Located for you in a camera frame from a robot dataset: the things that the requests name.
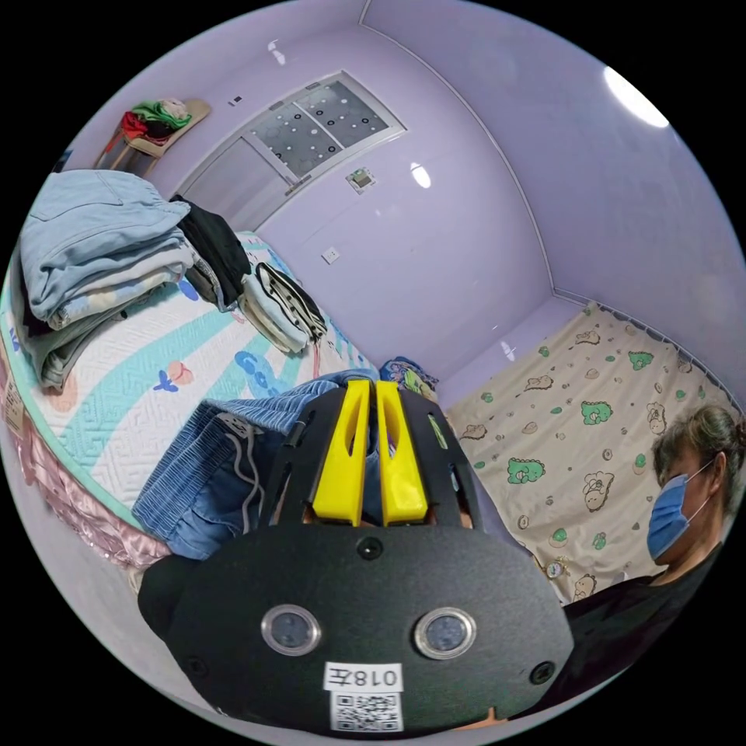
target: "number label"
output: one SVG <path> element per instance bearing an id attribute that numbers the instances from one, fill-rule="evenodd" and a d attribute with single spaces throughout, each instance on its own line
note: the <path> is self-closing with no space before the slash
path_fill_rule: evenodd
<path id="1" fill-rule="evenodd" d="M 327 663 L 324 689 L 327 692 L 403 692 L 402 665 Z"/>

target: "ceiling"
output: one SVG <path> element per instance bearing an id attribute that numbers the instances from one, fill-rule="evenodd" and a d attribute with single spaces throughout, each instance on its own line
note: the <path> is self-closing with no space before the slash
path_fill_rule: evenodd
<path id="1" fill-rule="evenodd" d="M 363 24 L 472 108 L 523 189 L 558 291 L 644 321 L 746 402 L 746 264 L 712 184 L 672 126 L 613 95 L 554 33 L 461 0 L 372 0 Z"/>

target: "electrical outlet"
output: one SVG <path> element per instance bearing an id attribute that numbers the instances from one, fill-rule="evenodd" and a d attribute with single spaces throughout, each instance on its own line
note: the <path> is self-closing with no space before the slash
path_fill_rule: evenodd
<path id="1" fill-rule="evenodd" d="M 321 256 L 327 264 L 334 264 L 340 258 L 339 252 L 334 247 L 327 249 Z"/>

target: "face mask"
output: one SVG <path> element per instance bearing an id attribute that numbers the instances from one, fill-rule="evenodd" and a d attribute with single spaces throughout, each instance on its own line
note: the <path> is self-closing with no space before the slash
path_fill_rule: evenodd
<path id="1" fill-rule="evenodd" d="M 647 530 L 647 548 L 654 560 L 657 560 L 681 538 L 697 513 L 707 505 L 709 497 L 697 508 L 691 518 L 687 518 L 682 513 L 687 482 L 694 479 L 711 463 L 712 461 L 705 464 L 692 476 L 682 474 L 671 479 L 655 501 L 653 514 L 650 516 L 650 527 Z"/>

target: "frosted window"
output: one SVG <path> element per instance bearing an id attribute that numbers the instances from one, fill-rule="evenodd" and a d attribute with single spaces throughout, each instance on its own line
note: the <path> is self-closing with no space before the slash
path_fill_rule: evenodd
<path id="1" fill-rule="evenodd" d="M 322 85 L 295 102 L 318 119 L 345 148 L 389 127 L 340 82 Z"/>
<path id="2" fill-rule="evenodd" d="M 253 132 L 299 178 L 342 149 L 318 121 L 292 103 L 265 114 Z"/>
<path id="3" fill-rule="evenodd" d="M 346 73 L 313 83 L 248 125 L 252 135 L 299 180 L 404 130 Z"/>

